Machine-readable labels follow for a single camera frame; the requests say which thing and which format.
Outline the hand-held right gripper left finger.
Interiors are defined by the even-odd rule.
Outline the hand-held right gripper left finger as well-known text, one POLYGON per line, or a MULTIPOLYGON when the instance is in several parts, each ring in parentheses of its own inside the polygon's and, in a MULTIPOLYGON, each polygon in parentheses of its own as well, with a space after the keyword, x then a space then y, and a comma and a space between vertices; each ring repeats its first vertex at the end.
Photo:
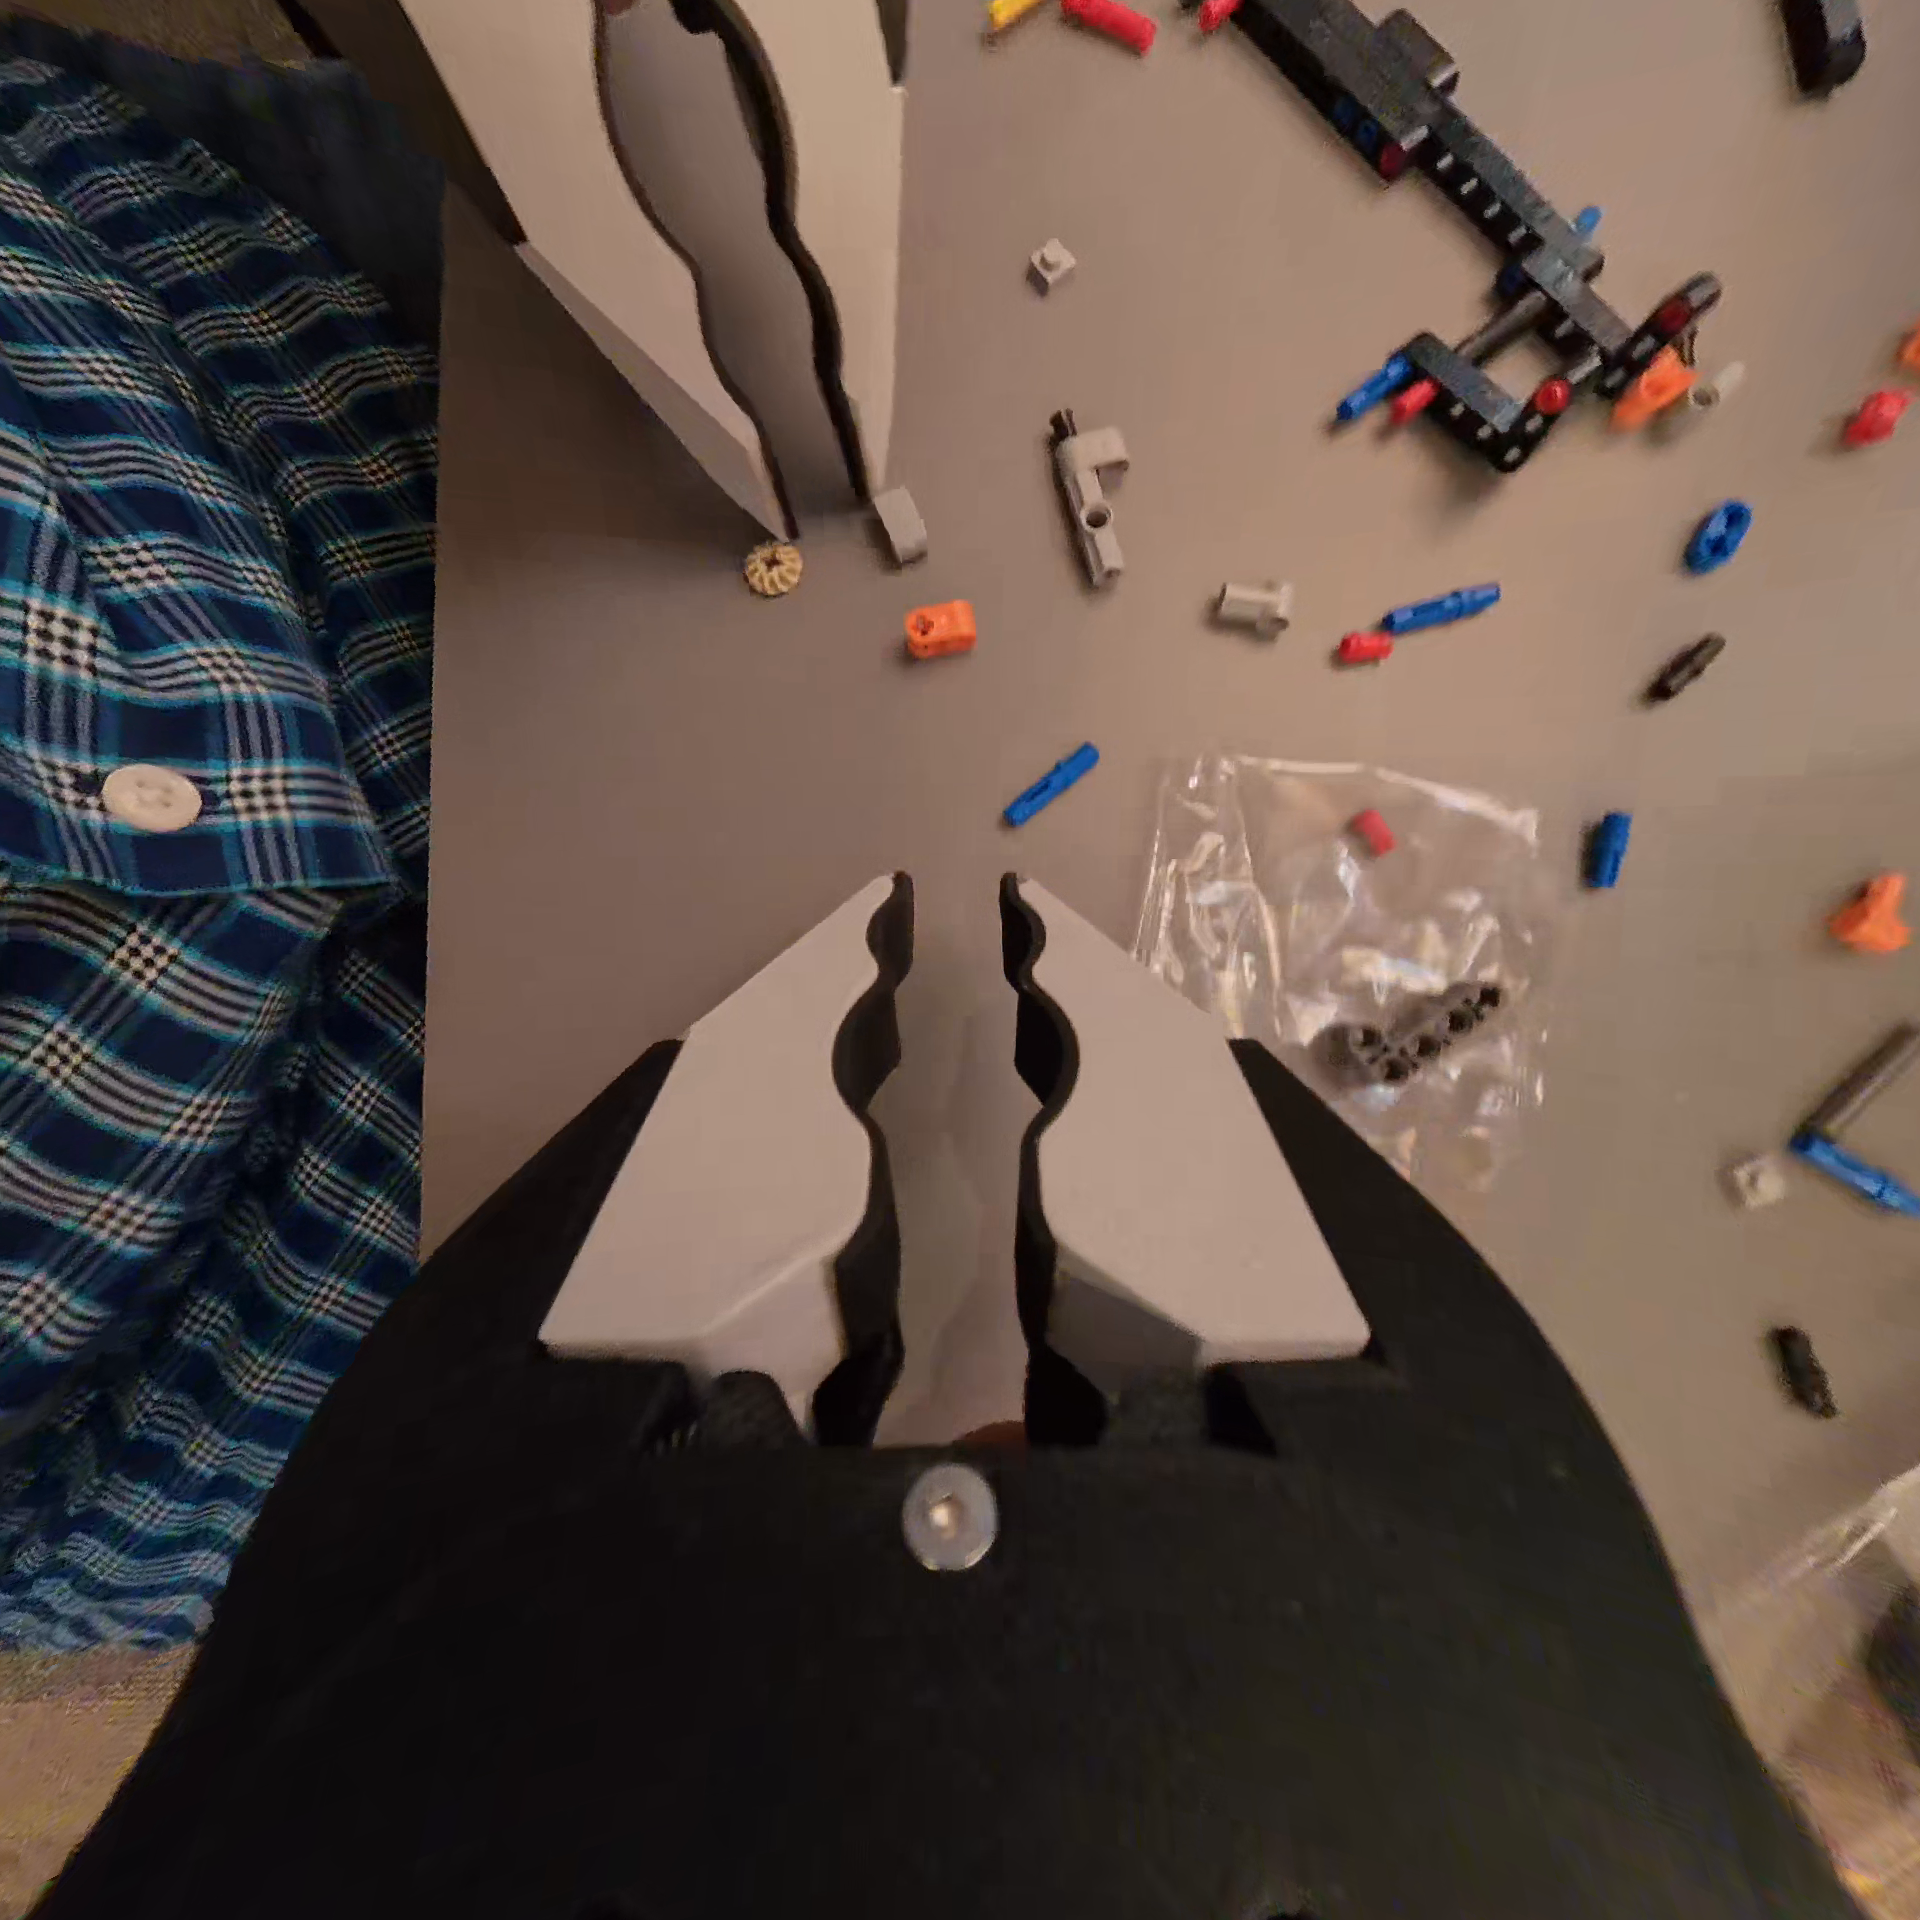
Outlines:
POLYGON ((685 1030, 541 1320, 550 1357, 749 1373, 810 1442, 874 1442, 905 1339, 873 1104, 914 932, 914 883, 879 874, 685 1030))

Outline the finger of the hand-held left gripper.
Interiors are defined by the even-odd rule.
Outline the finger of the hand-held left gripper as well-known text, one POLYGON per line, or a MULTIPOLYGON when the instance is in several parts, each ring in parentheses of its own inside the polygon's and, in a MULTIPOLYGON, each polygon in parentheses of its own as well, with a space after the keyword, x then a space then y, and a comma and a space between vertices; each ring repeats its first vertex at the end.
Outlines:
POLYGON ((523 239, 520 262, 767 536, 798 532, 758 418, 712 360, 701 283, 603 113, 599 4, 401 4, 523 239))
POLYGON ((806 369, 857 500, 885 490, 905 199, 905 4, 677 4, 714 37, 806 306, 806 369))

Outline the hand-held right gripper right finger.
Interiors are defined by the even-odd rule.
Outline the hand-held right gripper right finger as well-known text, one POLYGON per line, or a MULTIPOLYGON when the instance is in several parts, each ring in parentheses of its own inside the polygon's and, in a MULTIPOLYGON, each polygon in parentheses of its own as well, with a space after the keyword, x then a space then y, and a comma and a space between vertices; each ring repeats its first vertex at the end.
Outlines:
POLYGON ((1024 874, 1000 880, 1020 1144, 1016 1303, 1035 1447, 1233 1366, 1343 1366, 1373 1327, 1229 1032, 1024 874))

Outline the dark grey lego angle beam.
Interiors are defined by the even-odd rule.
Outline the dark grey lego angle beam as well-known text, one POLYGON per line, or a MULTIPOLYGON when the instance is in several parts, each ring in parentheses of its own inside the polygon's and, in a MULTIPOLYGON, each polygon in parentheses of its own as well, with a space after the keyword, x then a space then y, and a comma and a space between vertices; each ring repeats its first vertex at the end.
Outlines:
POLYGON ((1493 981, 1459 981, 1436 995, 1416 995, 1380 1023, 1337 1023, 1316 1052, 1352 1088, 1403 1088, 1433 1062, 1479 1037, 1505 1007, 1493 981))

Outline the small clear plastic bag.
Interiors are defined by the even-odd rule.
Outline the small clear plastic bag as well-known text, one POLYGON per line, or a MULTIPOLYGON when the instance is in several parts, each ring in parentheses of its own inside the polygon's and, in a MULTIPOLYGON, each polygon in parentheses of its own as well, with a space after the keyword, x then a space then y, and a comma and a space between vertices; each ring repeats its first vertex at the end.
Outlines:
POLYGON ((1231 1040, 1261 1042, 1422 1188, 1485 1188, 1545 1101, 1548 984, 1563 897, 1540 816, 1352 762, 1194 758, 1166 775, 1138 958, 1231 1040), (1397 848, 1345 832, 1376 806, 1397 848), (1380 1023, 1459 981, 1503 1014, 1403 1088, 1319 1058, 1337 1023, 1380 1023))

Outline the black lego frame assembly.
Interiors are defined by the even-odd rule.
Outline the black lego frame assembly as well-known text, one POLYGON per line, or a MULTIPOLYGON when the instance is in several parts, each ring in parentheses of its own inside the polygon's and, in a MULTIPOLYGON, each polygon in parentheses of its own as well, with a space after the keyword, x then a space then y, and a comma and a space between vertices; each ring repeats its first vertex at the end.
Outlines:
POLYGON ((1415 334, 1343 397, 1332 422, 1424 418, 1493 475, 1520 475, 1576 397, 1624 403, 1721 300, 1693 274, 1639 325, 1603 300, 1594 225, 1563 216, 1455 108, 1455 63, 1428 26, 1356 4, 1184 4, 1205 37, 1233 26, 1380 182, 1428 180, 1500 254, 1497 310, 1455 348, 1415 334))

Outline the dark grey lego axle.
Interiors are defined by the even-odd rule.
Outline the dark grey lego axle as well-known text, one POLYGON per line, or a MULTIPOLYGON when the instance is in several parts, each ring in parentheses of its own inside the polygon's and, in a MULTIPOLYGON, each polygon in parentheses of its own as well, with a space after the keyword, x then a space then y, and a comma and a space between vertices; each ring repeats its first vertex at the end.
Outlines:
POLYGON ((1795 1138, 1843 1140, 1915 1069, 1917 1023, 1899 1023, 1817 1101, 1795 1138))

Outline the clear bag of lego parts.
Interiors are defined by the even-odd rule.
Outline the clear bag of lego parts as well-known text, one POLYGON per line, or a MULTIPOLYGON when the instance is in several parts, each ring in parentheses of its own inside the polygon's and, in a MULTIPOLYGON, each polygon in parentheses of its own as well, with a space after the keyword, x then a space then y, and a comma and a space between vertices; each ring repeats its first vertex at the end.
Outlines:
POLYGON ((1704 1612, 1719 1680, 1828 1842, 1917 1829, 1917 1469, 1704 1612))

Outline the grey connector with black pin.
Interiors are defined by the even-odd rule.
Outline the grey connector with black pin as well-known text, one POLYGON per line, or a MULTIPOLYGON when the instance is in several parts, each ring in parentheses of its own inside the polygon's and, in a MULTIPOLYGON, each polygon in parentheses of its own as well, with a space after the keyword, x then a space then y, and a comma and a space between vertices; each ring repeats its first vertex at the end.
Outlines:
POLYGON ((1074 412, 1058 408, 1049 418, 1049 455, 1083 574, 1094 591, 1113 587, 1128 563, 1111 479, 1131 466, 1128 442, 1111 424, 1082 427, 1074 412))

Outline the blue plaid shirt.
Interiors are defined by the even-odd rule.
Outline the blue plaid shirt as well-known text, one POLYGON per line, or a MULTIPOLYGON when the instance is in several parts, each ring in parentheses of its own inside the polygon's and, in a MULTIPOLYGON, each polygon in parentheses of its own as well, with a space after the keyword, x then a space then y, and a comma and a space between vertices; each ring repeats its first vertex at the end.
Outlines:
POLYGON ((4 1653, 193 1643, 412 1283, 437 364, 4 26, 4 1653))

